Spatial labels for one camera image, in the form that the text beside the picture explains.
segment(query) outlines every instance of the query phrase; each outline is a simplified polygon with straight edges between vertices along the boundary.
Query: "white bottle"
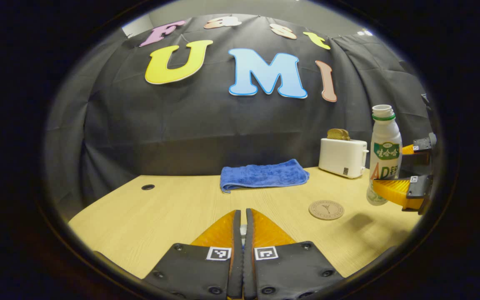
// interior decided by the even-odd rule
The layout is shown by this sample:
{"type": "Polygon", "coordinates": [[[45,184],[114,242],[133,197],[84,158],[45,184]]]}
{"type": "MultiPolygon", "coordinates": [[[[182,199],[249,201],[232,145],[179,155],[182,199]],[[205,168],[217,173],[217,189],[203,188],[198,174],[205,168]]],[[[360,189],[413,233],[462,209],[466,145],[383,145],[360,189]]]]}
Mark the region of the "white bottle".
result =
{"type": "Polygon", "coordinates": [[[372,205],[383,205],[388,200],[377,195],[372,188],[372,182],[373,179],[396,179],[399,177],[403,145],[392,106],[375,105],[372,110],[375,124],[370,148],[370,185],[366,199],[372,205]]]}

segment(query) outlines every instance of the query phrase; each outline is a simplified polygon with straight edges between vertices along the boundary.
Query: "green bottle ring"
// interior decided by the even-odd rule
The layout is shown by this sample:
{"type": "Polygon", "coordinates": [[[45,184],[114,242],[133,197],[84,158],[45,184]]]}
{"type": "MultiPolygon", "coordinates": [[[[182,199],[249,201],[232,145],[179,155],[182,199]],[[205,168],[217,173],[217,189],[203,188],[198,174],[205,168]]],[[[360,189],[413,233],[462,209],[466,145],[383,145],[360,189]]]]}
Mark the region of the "green bottle ring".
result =
{"type": "Polygon", "coordinates": [[[377,121],[390,121],[390,120],[393,120],[393,119],[396,118],[396,114],[393,114],[392,116],[389,116],[388,118],[387,117],[386,118],[379,118],[379,117],[376,117],[372,114],[372,118],[374,120],[377,120],[377,121]]]}

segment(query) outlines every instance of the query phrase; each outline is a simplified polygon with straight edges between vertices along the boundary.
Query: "colorful foam letter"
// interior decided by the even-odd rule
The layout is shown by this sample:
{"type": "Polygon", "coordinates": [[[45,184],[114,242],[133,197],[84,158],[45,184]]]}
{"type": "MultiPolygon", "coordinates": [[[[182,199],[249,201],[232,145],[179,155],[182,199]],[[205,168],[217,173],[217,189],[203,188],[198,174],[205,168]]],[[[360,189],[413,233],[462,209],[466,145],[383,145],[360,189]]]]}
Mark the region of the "colorful foam letter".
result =
{"type": "Polygon", "coordinates": [[[218,17],[216,19],[209,20],[203,28],[211,29],[222,26],[236,26],[240,24],[242,24],[242,22],[239,22],[237,17],[218,17]]]}
{"type": "Polygon", "coordinates": [[[322,98],[329,102],[336,102],[337,95],[335,94],[335,88],[333,87],[333,78],[331,76],[331,72],[333,72],[333,70],[325,62],[317,60],[316,64],[320,68],[320,72],[322,72],[322,82],[323,82],[322,98]]]}
{"type": "Polygon", "coordinates": [[[272,31],[280,36],[284,36],[285,38],[291,38],[292,40],[295,40],[297,36],[292,33],[292,29],[288,27],[284,27],[282,25],[277,25],[277,24],[270,24],[270,27],[272,27],[272,31]]]}
{"type": "Polygon", "coordinates": [[[307,91],[301,86],[297,62],[299,59],[286,53],[275,55],[268,65],[255,50],[231,49],[229,54],[235,57],[236,80],[229,87],[232,95],[255,95],[257,87],[251,83],[251,74],[259,82],[264,93],[271,94],[280,76],[281,85],[277,89],[284,97],[306,98],[307,91]]]}
{"type": "Polygon", "coordinates": [[[186,23],[186,21],[177,21],[177,22],[174,22],[174,23],[169,23],[169,24],[166,24],[166,25],[162,25],[162,26],[153,28],[153,30],[151,31],[151,34],[149,35],[147,40],[145,40],[145,42],[141,43],[140,47],[143,47],[143,46],[149,45],[149,44],[153,44],[155,42],[158,42],[159,40],[162,40],[164,38],[162,36],[162,34],[165,34],[165,35],[171,34],[175,30],[175,28],[177,28],[177,26],[184,25],[185,23],[186,23]]]}
{"type": "Polygon", "coordinates": [[[179,81],[191,76],[197,72],[205,60],[205,51],[211,40],[197,40],[186,44],[190,49],[188,61],[182,67],[177,69],[168,69],[168,61],[173,51],[179,49],[179,46],[168,46],[151,53],[151,61],[145,70],[145,80],[152,84],[164,84],[168,82],[179,81]]]}
{"type": "Polygon", "coordinates": [[[321,37],[319,37],[317,34],[315,33],[312,33],[312,32],[304,32],[304,34],[308,35],[308,37],[310,38],[310,40],[312,40],[312,42],[320,47],[322,47],[323,49],[331,49],[331,47],[325,45],[324,43],[322,42],[325,42],[325,40],[321,37]]]}

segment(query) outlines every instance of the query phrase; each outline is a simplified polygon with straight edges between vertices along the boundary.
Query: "bottle label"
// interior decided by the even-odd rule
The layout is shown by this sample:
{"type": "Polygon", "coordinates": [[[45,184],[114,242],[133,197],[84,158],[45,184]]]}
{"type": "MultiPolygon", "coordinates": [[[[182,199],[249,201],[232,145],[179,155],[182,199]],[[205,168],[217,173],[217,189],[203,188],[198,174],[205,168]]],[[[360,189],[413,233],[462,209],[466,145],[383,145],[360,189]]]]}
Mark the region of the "bottle label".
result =
{"type": "Polygon", "coordinates": [[[394,160],[400,157],[400,145],[392,142],[373,143],[373,152],[380,160],[394,160]]]}

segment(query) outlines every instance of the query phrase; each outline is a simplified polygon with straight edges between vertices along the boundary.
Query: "white toaster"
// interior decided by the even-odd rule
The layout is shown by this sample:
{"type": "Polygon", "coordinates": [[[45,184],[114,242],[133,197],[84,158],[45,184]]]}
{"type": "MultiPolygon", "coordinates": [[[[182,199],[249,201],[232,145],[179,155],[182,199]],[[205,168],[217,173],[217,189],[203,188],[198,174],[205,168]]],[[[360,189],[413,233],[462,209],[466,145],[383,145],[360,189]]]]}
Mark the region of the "white toaster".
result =
{"type": "Polygon", "coordinates": [[[363,140],[322,139],[318,167],[348,178],[364,173],[368,144],[363,140]]]}

